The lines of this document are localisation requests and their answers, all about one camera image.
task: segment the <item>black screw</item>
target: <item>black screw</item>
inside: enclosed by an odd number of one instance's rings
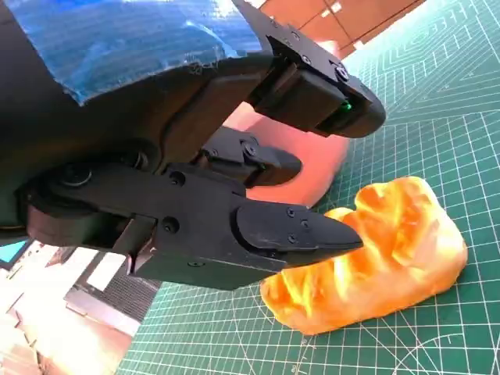
[[[205,264],[203,262],[189,262],[187,265],[190,267],[203,267]]]
[[[71,164],[64,168],[60,178],[61,184],[72,188],[85,185],[92,178],[92,170],[81,164]]]
[[[349,80],[347,70],[343,66],[337,66],[335,68],[335,72],[337,73],[338,77],[344,82],[347,82]]]
[[[186,183],[186,177],[182,172],[173,171],[170,174],[170,183],[172,185],[184,186]]]
[[[249,143],[245,143],[245,151],[250,155],[250,156],[255,156],[257,155],[257,150],[255,147],[250,145]]]
[[[175,217],[167,216],[162,220],[163,229],[165,232],[175,234],[179,231],[180,225]]]

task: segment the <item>red object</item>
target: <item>red object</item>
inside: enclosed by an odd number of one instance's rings
[[[302,161],[302,171],[293,180],[248,190],[249,198],[260,201],[315,205],[331,186],[349,143],[344,137],[304,133],[256,113],[247,103],[242,103],[224,126],[253,133],[261,145],[281,148]]]

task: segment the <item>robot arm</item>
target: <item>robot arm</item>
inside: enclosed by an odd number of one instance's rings
[[[50,52],[67,48],[67,41],[51,45],[37,34],[40,24],[28,27],[33,20],[27,14],[45,2],[5,1],[4,242],[28,235],[49,245],[117,252],[127,255],[131,275],[227,290],[362,245],[350,227],[304,207],[247,199],[245,188],[282,184],[301,162],[259,145],[251,134],[221,127],[241,102],[325,137],[365,137],[382,125],[385,111],[377,97],[300,31],[233,0],[231,12],[259,48],[235,50],[213,32],[218,24],[210,29],[187,20],[180,27],[212,38],[215,49],[207,51],[217,55],[215,64],[156,56],[161,69],[104,87],[98,84],[108,79],[102,75],[108,66],[94,62],[82,73],[88,54],[75,70],[80,75],[64,75],[54,65]],[[122,30],[113,40],[125,44],[122,52],[133,49]],[[108,64],[116,60],[105,56]]]

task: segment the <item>orange foam object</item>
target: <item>orange foam object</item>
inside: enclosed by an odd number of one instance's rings
[[[319,334],[386,316],[448,290],[466,265],[465,241],[425,180],[368,185],[355,206],[326,216],[356,229],[362,248],[262,282],[282,324]]]

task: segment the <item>black bracket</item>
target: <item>black bracket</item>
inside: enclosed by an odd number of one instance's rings
[[[283,184],[301,171],[299,158],[263,147],[250,133],[220,127],[202,147],[195,164],[239,180],[247,188]]]
[[[249,200],[243,184],[197,166],[172,164],[161,176],[118,164],[80,168],[90,176],[82,184],[58,174],[33,191],[28,233],[50,245],[128,255],[130,274],[139,277],[231,290],[362,245],[343,223]],[[63,202],[71,202],[67,214]],[[96,222],[98,230],[89,225]]]

